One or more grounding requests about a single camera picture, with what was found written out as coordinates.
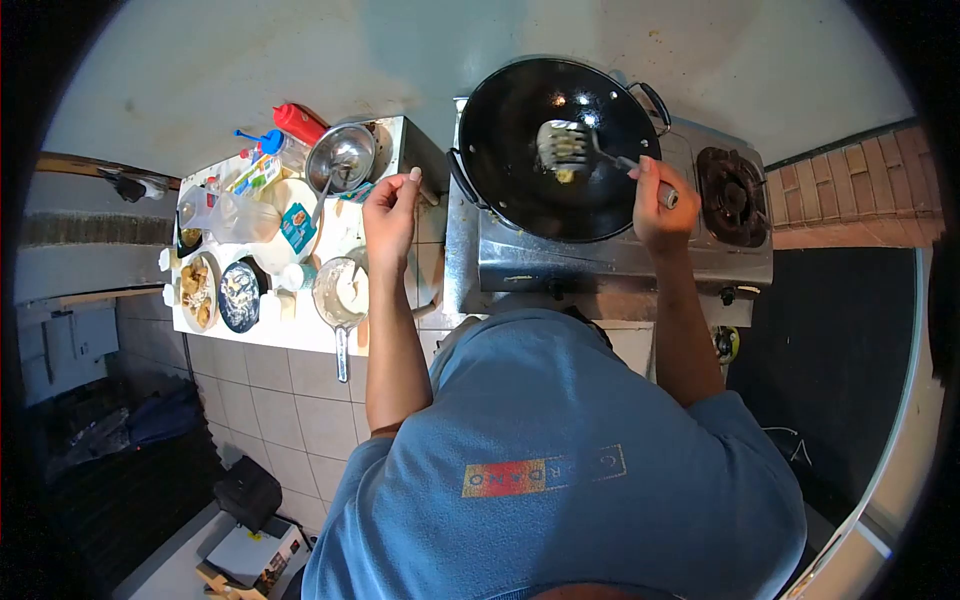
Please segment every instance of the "sauce bottle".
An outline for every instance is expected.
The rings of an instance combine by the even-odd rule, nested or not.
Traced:
[[[326,132],[326,127],[322,123],[295,104],[274,107],[274,123],[311,147]]]

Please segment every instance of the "blue plate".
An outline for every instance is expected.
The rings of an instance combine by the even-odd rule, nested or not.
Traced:
[[[249,331],[260,318],[260,285],[256,273],[243,261],[232,263],[224,270],[217,286],[220,315],[230,331]]]

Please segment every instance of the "hand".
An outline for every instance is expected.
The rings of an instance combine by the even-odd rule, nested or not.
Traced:
[[[363,227],[372,276],[402,276],[407,268],[420,177],[419,167],[410,175],[392,175],[378,183],[364,201]]]
[[[639,166],[629,175],[636,180],[636,237],[654,258],[685,252],[690,232],[697,225],[697,215],[700,214],[700,194],[673,167],[649,156],[641,156]],[[679,198],[673,209],[657,200],[661,181],[677,190]]]

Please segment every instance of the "stove burner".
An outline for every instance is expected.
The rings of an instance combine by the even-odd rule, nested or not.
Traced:
[[[743,209],[747,207],[747,190],[734,181],[723,188],[723,210],[731,218],[739,218]]]
[[[704,223],[717,240],[757,248],[767,239],[763,176],[736,150],[705,148],[697,155]]]

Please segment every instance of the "gas stove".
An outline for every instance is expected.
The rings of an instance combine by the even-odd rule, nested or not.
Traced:
[[[460,114],[466,98],[456,99]],[[729,305],[751,300],[773,281],[773,243],[763,162],[742,141],[696,124],[674,121],[660,138],[662,159],[695,183],[703,198],[689,248],[698,292]],[[486,198],[486,202],[495,199]],[[511,293],[649,293],[653,264],[633,229],[586,244],[547,240],[479,210],[450,182],[445,268],[462,279],[444,290],[460,312],[483,312],[469,298]]]

